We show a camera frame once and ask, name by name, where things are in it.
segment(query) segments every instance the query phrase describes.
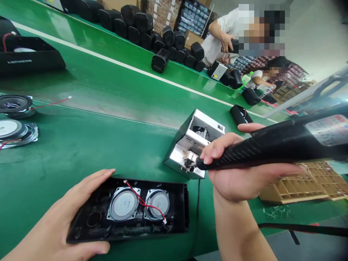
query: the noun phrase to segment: cardboard box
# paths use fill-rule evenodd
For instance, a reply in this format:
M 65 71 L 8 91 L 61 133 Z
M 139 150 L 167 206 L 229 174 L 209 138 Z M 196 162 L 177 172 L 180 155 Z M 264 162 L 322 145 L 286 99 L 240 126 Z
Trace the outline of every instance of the cardboard box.
M 204 39 L 201 38 L 199 35 L 195 34 L 194 32 L 187 30 L 185 33 L 185 47 L 191 50 L 191 45 L 195 42 L 199 42 L 199 44 L 202 44 Z

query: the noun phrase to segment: hand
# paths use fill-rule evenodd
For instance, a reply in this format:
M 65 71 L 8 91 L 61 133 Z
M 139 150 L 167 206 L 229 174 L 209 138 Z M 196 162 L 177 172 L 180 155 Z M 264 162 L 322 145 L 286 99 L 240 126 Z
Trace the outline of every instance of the hand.
M 263 128 L 258 123 L 238 125 L 244 133 Z M 200 158 L 205 164 L 211 164 L 213 159 L 220 158 L 224 149 L 239 143 L 242 137 L 235 133 L 227 133 L 205 147 Z M 219 194 L 233 202 L 256 198 L 267 186 L 276 183 L 282 177 L 304 173 L 298 165 L 287 163 L 265 164 L 247 169 L 209 170 L 209 178 Z
M 2 261 L 80 261 L 109 252 L 108 242 L 69 245 L 66 237 L 71 221 L 80 207 L 115 169 L 100 170 L 71 188 L 55 202 L 27 236 Z
M 232 45 L 231 39 L 233 38 L 229 34 L 221 33 L 220 41 L 222 45 L 222 52 L 229 53 L 228 47 L 230 47 L 231 50 L 233 51 L 233 45 Z

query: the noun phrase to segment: electric screwdriver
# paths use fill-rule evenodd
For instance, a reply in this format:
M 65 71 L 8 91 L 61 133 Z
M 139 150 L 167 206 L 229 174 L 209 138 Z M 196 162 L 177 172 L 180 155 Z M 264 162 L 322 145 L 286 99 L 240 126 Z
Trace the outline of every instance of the electric screwdriver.
M 295 163 L 321 159 L 348 159 L 348 105 L 271 125 L 225 149 L 209 165 L 199 157 L 201 170 L 231 169 L 268 163 Z

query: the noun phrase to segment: label sticker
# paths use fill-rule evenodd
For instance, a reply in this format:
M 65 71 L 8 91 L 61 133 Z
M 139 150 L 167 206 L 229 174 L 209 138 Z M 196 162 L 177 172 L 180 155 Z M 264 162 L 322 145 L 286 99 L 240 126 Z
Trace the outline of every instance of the label sticker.
M 323 146 L 348 143 L 348 119 L 341 114 L 312 121 L 305 127 Z

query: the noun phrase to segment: black speaker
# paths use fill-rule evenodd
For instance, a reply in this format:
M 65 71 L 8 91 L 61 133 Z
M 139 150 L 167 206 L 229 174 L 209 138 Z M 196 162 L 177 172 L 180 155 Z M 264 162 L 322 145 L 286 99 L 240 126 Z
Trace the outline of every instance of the black speaker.
M 185 58 L 186 58 L 186 54 L 183 50 L 177 51 L 177 58 L 175 59 L 177 63 L 184 63 Z
M 175 37 L 173 29 L 170 26 L 163 28 L 163 42 L 166 47 L 173 46 L 175 44 Z
M 156 36 L 155 43 L 153 44 L 153 51 L 158 53 L 161 48 L 165 48 L 162 36 Z
M 191 54 L 191 51 L 187 48 L 185 48 L 185 55 L 186 55 L 186 59 L 184 64 L 188 67 L 188 68 L 193 68 L 195 66 L 195 61 L 196 59 L 193 57 L 193 55 Z
M 128 27 L 128 39 L 136 45 L 140 45 L 140 33 L 133 26 Z
M 237 69 L 232 70 L 231 76 L 234 78 L 232 83 L 232 89 L 238 89 L 243 86 L 243 81 L 240 76 L 240 71 Z
M 151 67 L 158 73 L 164 72 L 169 61 L 170 51 L 162 48 L 152 57 Z
M 251 88 L 247 88 L 246 90 L 244 90 L 242 92 L 242 96 L 244 97 L 244 99 L 246 100 L 246 102 L 251 105 L 254 106 L 256 104 L 258 104 L 261 99 L 259 98 L 259 96 L 257 96 L 257 94 L 255 93 L 254 90 L 252 90 Z
M 225 86 L 231 86 L 234 82 L 234 78 L 229 74 L 228 70 L 221 76 L 220 81 Z
M 199 42 L 195 42 L 191 45 L 191 53 L 196 61 L 201 61 L 204 58 L 204 49 Z
M 170 52 L 169 60 L 175 61 L 177 58 L 177 50 L 175 49 L 175 47 L 167 47 L 167 50 Z
M 135 15 L 139 12 L 139 8 L 135 5 L 125 5 L 121 8 L 121 14 L 127 26 L 135 26 Z
M 153 29 L 153 17 L 147 13 L 137 13 L 135 15 L 135 25 L 140 33 L 147 33 Z
M 204 61 L 198 61 L 198 62 L 195 62 L 194 69 L 198 72 L 201 72 L 201 71 L 203 71 L 205 66 L 206 66 L 206 64 L 204 63 Z
M 155 38 L 155 34 L 152 31 L 140 33 L 140 46 L 147 50 L 151 50 L 155 43 Z
M 93 0 L 77 0 L 79 16 L 88 22 L 99 22 L 99 10 L 104 9 L 102 4 Z
M 183 35 L 182 32 L 180 31 L 175 31 L 174 32 L 174 37 L 175 37 L 175 48 L 177 50 L 182 50 L 185 47 L 185 36 Z
M 109 31 L 115 31 L 114 20 L 119 18 L 122 18 L 121 12 L 119 11 L 104 9 L 99 10 L 99 20 L 101 26 L 105 29 L 108 29 Z

